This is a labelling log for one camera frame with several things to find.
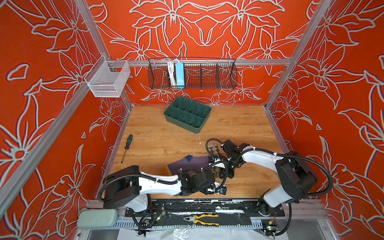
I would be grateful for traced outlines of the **beige brown argyle sock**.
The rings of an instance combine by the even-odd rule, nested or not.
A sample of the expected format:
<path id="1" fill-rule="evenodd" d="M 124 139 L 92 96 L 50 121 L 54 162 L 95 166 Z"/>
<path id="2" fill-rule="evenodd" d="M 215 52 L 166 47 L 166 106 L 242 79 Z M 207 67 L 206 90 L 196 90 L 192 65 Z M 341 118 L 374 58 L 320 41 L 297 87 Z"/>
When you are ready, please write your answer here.
<path id="1" fill-rule="evenodd" d="M 217 156 L 220 153 L 220 148 L 216 143 L 208 143 L 208 150 L 212 155 Z M 221 168 L 213 167 L 212 172 L 215 174 L 216 178 L 220 178 Z"/>

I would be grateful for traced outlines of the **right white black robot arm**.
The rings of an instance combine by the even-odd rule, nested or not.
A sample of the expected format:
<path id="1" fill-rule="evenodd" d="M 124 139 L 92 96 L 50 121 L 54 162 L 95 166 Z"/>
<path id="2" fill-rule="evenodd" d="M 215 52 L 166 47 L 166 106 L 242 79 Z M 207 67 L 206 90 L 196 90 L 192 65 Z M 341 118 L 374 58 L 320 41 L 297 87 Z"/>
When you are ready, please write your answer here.
<path id="1" fill-rule="evenodd" d="M 255 164 L 273 171 L 280 180 L 280 184 L 266 191 L 259 202 L 270 208 L 275 208 L 282 203 L 299 202 L 307 197 L 318 197 L 328 194 L 334 186 L 332 174 L 326 167 L 318 162 L 305 158 L 296 152 L 286 154 L 256 148 L 249 144 L 235 145 L 232 141 L 222 142 L 211 138 L 206 141 L 206 149 L 209 150 L 211 142 L 218 142 L 224 151 L 221 154 L 209 155 L 215 160 L 210 168 L 218 167 L 219 178 L 225 183 L 227 179 L 235 177 L 235 170 L 244 164 Z M 309 164 L 319 168 L 328 180 L 325 189 L 311 193 L 310 190 L 318 183 L 318 177 L 312 171 Z"/>

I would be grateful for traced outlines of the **purple yellow blue sock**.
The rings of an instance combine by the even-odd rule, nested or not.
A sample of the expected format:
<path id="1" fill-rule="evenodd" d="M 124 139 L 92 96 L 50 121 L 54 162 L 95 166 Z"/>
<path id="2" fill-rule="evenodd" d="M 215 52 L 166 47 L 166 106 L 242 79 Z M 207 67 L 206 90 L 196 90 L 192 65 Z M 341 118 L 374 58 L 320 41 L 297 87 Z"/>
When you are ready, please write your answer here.
<path id="1" fill-rule="evenodd" d="M 170 163 L 165 167 L 161 168 L 161 173 L 164 176 L 173 176 L 178 175 L 180 170 L 182 172 L 199 171 L 202 168 L 207 167 L 211 159 L 212 158 L 209 156 L 194 157 L 188 155 L 179 161 Z"/>

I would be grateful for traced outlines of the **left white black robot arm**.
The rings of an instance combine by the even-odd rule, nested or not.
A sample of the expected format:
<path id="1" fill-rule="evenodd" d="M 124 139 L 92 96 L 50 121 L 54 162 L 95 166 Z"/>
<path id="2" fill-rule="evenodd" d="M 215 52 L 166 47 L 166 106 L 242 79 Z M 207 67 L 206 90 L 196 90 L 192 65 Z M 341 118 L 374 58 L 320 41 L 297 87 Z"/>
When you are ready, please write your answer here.
<path id="1" fill-rule="evenodd" d="M 131 208 L 142 212 L 149 208 L 149 195 L 165 194 L 188 197 L 195 193 L 225 195 L 228 170 L 224 161 L 212 163 L 197 171 L 179 169 L 173 176 L 156 176 L 141 172 L 139 166 L 130 166 L 104 180 L 97 200 L 104 209 Z"/>

